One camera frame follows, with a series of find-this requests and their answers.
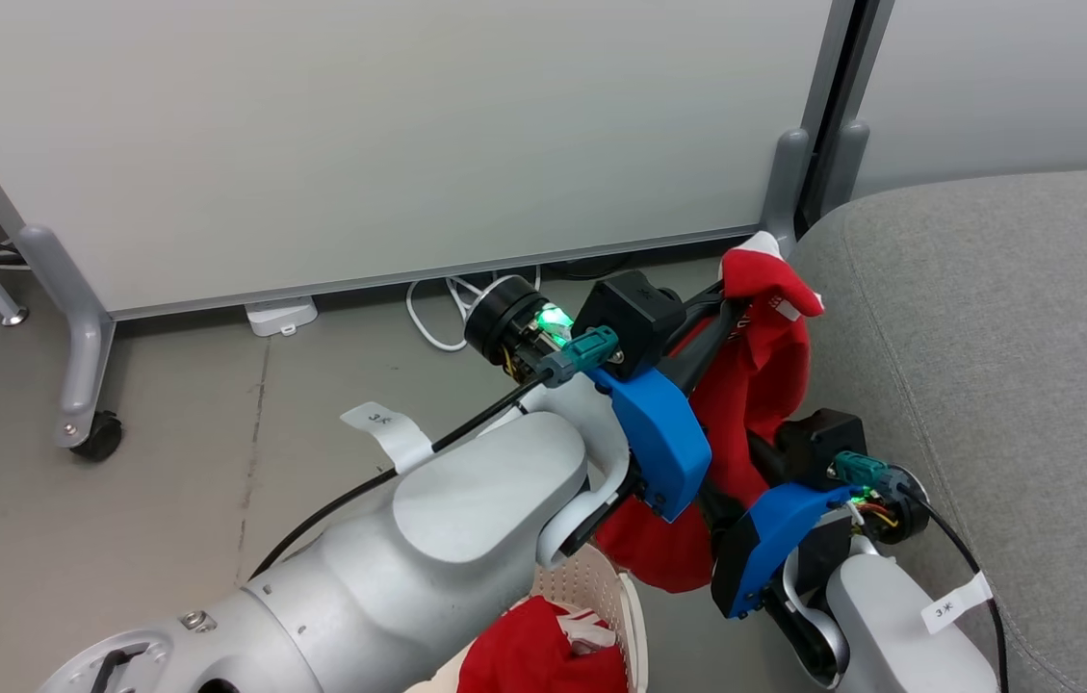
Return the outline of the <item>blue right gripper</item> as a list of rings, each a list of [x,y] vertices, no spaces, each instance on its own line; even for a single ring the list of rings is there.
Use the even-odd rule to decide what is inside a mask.
[[[808,532],[834,508],[857,495],[839,484],[813,490],[799,483],[771,488],[746,511],[740,500],[703,481],[697,508],[709,528],[714,565],[712,600],[725,618],[742,618],[759,608],[763,589]]]

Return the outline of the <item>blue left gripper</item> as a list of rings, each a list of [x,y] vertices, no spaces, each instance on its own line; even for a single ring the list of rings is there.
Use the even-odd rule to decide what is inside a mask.
[[[723,298],[723,288],[714,282],[684,303],[680,327],[663,348],[663,373],[650,369],[628,381],[604,369],[588,374],[609,391],[610,408],[639,466],[644,503],[669,524],[696,500],[713,457],[687,396],[749,306],[749,299]]]

